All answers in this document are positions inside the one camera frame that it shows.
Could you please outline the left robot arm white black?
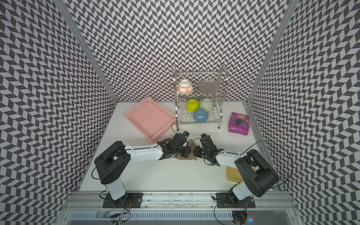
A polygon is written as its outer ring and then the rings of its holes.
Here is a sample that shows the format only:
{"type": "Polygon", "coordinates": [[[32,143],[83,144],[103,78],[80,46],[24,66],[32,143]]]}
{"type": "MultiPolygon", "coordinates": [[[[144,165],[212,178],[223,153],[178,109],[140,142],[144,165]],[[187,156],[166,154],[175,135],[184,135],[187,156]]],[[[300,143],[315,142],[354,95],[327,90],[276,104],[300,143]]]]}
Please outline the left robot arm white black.
{"type": "Polygon", "coordinates": [[[191,153],[189,136],[189,132],[184,131],[174,135],[173,138],[140,147],[125,145],[122,141],[114,142],[94,161],[101,184],[105,185],[112,200],[123,199],[127,192],[121,181],[121,174],[128,163],[163,160],[177,156],[186,158],[191,153]]]}

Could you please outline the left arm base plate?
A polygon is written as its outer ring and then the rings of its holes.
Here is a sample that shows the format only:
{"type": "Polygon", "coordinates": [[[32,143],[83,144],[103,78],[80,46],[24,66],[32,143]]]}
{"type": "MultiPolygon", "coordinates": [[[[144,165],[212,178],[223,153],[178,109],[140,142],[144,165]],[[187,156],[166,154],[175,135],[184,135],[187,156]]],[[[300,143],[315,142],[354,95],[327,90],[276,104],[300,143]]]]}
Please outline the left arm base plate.
{"type": "Polygon", "coordinates": [[[138,209],[141,207],[141,203],[143,200],[143,193],[141,192],[130,192],[126,193],[123,197],[118,200],[113,200],[110,194],[105,196],[105,200],[103,202],[103,208],[106,209],[118,209],[118,208],[126,208],[126,209],[138,209]]]}

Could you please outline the striped brown square dishcloth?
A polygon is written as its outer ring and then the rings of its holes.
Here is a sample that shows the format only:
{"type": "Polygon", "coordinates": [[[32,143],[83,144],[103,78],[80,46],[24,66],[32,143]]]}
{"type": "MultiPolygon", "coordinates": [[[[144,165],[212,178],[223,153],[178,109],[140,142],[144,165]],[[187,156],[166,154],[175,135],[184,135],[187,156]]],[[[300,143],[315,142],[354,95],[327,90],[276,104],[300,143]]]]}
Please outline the striped brown square dishcloth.
{"type": "Polygon", "coordinates": [[[190,153],[188,155],[188,157],[181,157],[181,156],[177,156],[176,159],[178,160],[196,160],[195,158],[195,148],[196,148],[196,144],[194,143],[194,141],[192,139],[189,140],[188,145],[190,147],[190,153]]]}

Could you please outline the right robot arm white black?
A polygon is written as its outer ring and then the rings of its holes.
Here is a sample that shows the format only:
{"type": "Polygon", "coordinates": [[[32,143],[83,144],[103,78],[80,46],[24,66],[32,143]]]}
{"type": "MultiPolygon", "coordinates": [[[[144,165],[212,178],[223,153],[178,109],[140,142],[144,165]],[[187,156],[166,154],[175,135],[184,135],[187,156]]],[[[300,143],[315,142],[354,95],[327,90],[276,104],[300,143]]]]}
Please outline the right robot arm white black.
{"type": "Polygon", "coordinates": [[[207,134],[201,135],[200,143],[195,149],[197,158],[203,158],[209,166],[234,168],[243,179],[226,194],[223,200],[226,204],[235,205],[251,196],[262,197],[279,181],[276,170],[255,149],[249,148],[243,154],[225,152],[207,134]]]}

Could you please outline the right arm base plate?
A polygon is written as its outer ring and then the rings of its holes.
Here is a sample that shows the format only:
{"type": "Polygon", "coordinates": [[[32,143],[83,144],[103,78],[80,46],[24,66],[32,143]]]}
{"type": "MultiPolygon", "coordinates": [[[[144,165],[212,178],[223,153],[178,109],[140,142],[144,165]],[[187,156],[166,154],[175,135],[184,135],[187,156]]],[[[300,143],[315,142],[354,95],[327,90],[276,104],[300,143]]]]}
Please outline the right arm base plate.
{"type": "Polygon", "coordinates": [[[225,208],[240,208],[240,209],[253,209],[256,207],[254,198],[249,196],[243,200],[239,200],[235,195],[230,193],[216,193],[212,197],[216,201],[217,207],[220,209],[225,208]]]}

